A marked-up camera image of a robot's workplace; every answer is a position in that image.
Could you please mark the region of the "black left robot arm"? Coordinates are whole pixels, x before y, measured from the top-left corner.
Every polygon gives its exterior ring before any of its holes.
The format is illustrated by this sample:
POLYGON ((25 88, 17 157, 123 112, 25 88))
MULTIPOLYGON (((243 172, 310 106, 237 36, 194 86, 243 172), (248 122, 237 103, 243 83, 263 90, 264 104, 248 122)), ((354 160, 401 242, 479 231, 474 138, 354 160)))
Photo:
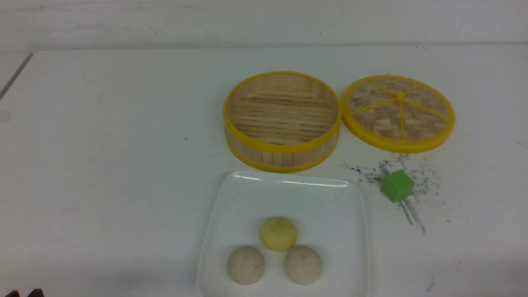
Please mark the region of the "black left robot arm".
MULTIPOLYGON (((21 294, 18 290, 13 290, 9 292, 5 297, 21 297, 21 294)), ((40 288, 32 290, 27 297, 45 297, 45 294, 43 293, 43 290, 40 288)))

